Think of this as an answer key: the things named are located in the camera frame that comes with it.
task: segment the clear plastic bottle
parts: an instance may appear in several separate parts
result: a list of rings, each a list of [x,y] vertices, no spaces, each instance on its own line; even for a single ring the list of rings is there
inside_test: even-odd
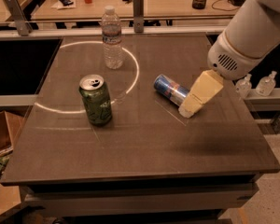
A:
[[[252,84],[250,82],[251,74],[247,74],[244,78],[238,80],[235,84],[236,91],[240,93],[244,99],[251,92]]]
[[[274,80],[276,74],[277,72],[272,71],[268,77],[263,77],[256,87],[256,93],[262,96],[269,96],[276,85],[276,81]]]
[[[102,36],[105,65],[111,69],[120,68],[123,64],[121,25],[113,6],[105,7],[105,14],[102,17]]]

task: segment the cardboard box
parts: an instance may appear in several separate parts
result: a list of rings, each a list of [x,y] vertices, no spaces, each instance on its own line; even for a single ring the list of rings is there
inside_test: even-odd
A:
[[[24,121],[24,117],[6,111],[0,112],[0,157],[13,150]]]

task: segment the soda can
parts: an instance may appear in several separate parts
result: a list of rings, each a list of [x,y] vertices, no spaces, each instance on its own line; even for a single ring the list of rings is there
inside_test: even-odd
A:
[[[80,80],[79,92],[90,124],[103,126],[112,119],[108,87],[99,75],[88,75]]]
[[[189,93],[187,88],[179,85],[163,74],[156,78],[154,88],[178,106],[183,103]]]

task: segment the blue can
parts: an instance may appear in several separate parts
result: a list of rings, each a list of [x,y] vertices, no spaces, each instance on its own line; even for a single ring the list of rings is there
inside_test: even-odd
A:
[[[155,82],[154,88],[158,93],[161,93],[176,105],[180,106],[189,93],[189,90],[167,76],[159,75]]]

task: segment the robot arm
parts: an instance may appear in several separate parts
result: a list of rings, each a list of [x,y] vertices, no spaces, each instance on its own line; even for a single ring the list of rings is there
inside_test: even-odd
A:
[[[280,0],[246,0],[208,52],[208,66],[179,107],[189,118],[223,89],[223,78],[239,79],[280,44]]]

